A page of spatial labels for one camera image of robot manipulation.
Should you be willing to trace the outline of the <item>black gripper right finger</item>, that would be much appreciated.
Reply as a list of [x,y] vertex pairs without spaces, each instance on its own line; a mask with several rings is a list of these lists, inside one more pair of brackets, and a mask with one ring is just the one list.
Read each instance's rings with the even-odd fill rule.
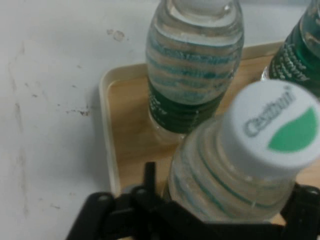
[[285,221],[282,240],[317,240],[320,236],[320,189],[296,183],[280,215]]

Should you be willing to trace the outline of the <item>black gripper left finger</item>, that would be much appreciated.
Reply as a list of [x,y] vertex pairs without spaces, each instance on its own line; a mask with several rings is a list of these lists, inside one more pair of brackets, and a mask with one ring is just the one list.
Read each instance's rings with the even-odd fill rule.
[[206,225],[174,201],[156,194],[156,163],[144,166],[143,183],[114,198],[97,192],[85,201],[68,240],[206,240]]

